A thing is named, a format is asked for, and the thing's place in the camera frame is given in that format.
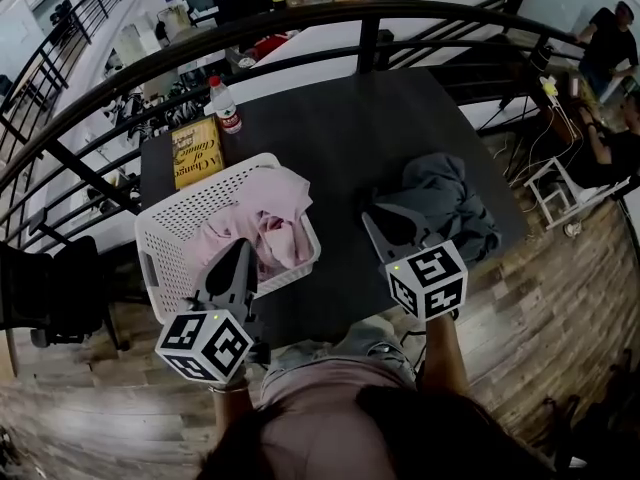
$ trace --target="yellow book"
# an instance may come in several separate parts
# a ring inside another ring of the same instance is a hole
[[[178,190],[224,169],[220,136],[212,118],[172,132],[171,142]]]

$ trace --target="wooden floor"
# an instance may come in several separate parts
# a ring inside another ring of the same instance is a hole
[[[516,196],[531,208],[523,190]],[[640,350],[640,269],[612,201],[576,239],[545,232],[535,209],[527,218],[526,240],[471,273],[457,325],[474,396],[514,435],[540,445],[550,422],[545,397],[577,393],[584,411],[603,396],[622,350]],[[160,327],[150,308],[119,305],[113,316],[128,352],[117,354],[105,333],[38,350],[16,330],[19,380],[0,388],[0,424],[49,479],[188,478],[214,443],[211,395],[154,354]],[[398,335],[414,327],[397,309],[383,316]],[[409,338],[408,355],[422,344]]]

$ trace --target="denim shorts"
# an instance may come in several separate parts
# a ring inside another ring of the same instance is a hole
[[[605,93],[611,83],[611,76],[603,74],[601,70],[598,70],[588,60],[584,59],[580,62],[579,69],[587,83],[591,86],[596,98],[600,99],[600,96]]]
[[[379,327],[359,322],[351,326],[347,335],[337,345],[305,340],[290,346],[271,362],[262,383],[262,389],[264,390],[267,384],[291,370],[332,357],[376,359],[386,368],[394,371],[407,384],[415,385],[416,372],[402,352],[402,347],[395,336]]]

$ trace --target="red object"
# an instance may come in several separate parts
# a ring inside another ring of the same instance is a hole
[[[281,35],[274,35],[265,37],[258,41],[255,45],[255,49],[258,52],[258,60],[263,59],[267,55],[269,55],[273,50],[282,46],[287,42],[287,38]]]

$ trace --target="black table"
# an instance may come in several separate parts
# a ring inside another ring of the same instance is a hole
[[[398,180],[405,164],[445,151],[493,214],[502,250],[526,233],[515,199],[480,138],[426,69],[356,75],[240,106],[242,130],[223,138],[228,165],[262,152],[311,182],[309,219],[322,246],[313,273],[258,299],[273,347],[335,335],[395,305],[357,212],[361,194]],[[148,207],[175,192],[170,135],[142,146]]]

